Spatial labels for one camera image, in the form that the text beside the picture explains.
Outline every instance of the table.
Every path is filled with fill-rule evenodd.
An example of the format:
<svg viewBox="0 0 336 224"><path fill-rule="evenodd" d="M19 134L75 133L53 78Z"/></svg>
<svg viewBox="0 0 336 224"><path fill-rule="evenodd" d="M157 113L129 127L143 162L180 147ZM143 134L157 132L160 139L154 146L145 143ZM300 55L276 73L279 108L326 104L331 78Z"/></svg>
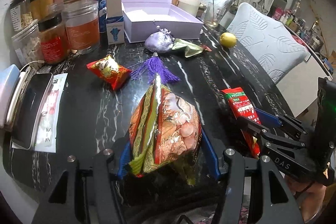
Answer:
<svg viewBox="0 0 336 224"><path fill-rule="evenodd" d="M220 90L240 86L256 107L272 114L292 113L273 81L239 42L234 48L225 49L218 42L218 37L225 31L223 28L209 30L203 27L203 31L200 39L192 42L207 45L211 52L191 58L180 54L161 55L169 70L181 78L180 82L168 87L195 105L215 150L222 151L223 147L232 146L246 154L248 151L242 134L227 126L228 106ZM80 169L90 169L92 157L100 150L109 147L123 149L120 140L128 137L130 117L149 86L148 78L144 75L139 80L129 80L118 91L111 90L109 84L85 66L107 54L111 54L119 64L125 67L135 65L135 68L137 63L152 55L144 49L143 43L126 42L100 47L87 55L71 55L54 66L51 70L54 74L68 73L59 108L57 153L11 149L10 136L7 135L3 165L15 180L44 192L69 155L76 156ZM207 190L213 196L218 195L219 186L209 176L202 152L195 169L196 186L205 187L203 191ZM156 177L147 176L135 182L130 178L119 189L129 210L153 201L173 200L196 190L188 187L169 167L162 168Z"/></svg>

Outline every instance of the orange label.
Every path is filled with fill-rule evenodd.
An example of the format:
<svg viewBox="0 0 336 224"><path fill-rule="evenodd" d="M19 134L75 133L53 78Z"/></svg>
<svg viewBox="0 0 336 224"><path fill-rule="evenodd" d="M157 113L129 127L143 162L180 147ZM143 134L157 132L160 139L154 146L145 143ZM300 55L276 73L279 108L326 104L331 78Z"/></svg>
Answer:
<svg viewBox="0 0 336 224"><path fill-rule="evenodd" d="M55 37L47 42L41 42L41 50L47 63L58 62L64 56L64 49L60 37Z"/></svg>
<svg viewBox="0 0 336 224"><path fill-rule="evenodd" d="M98 17L76 27L67 27L70 49L82 50L99 42Z"/></svg>

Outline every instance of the chair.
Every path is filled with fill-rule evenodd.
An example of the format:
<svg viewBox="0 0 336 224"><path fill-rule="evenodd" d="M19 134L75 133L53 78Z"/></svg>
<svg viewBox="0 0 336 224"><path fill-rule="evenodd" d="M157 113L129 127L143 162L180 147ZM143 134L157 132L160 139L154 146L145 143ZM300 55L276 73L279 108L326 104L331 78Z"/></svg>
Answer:
<svg viewBox="0 0 336 224"><path fill-rule="evenodd" d="M227 31L246 47L275 84L308 54L281 22L263 15L248 3L239 5Z"/></svg>

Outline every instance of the hand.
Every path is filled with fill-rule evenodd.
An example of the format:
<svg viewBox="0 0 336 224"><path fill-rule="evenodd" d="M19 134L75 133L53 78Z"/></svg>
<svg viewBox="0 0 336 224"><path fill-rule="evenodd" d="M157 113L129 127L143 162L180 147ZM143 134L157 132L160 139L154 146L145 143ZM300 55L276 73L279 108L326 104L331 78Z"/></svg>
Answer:
<svg viewBox="0 0 336 224"><path fill-rule="evenodd" d="M285 176L285 181L293 195L295 195L296 192L303 191L309 185L309 183L297 182L289 176ZM310 220L320 210L326 192L326 186L315 182L306 192L308 196L301 205L301 213L305 222Z"/></svg>

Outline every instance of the stack of phones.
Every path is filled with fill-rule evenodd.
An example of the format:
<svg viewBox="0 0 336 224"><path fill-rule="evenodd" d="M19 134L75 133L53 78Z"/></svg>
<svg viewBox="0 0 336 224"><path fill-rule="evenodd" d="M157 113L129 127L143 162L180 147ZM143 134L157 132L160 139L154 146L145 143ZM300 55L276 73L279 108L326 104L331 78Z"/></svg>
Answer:
<svg viewBox="0 0 336 224"><path fill-rule="evenodd" d="M10 66L3 74L4 76L0 77L0 128L12 132L14 144L29 150L35 142L53 74L36 74L32 67L20 72L15 65Z"/></svg>

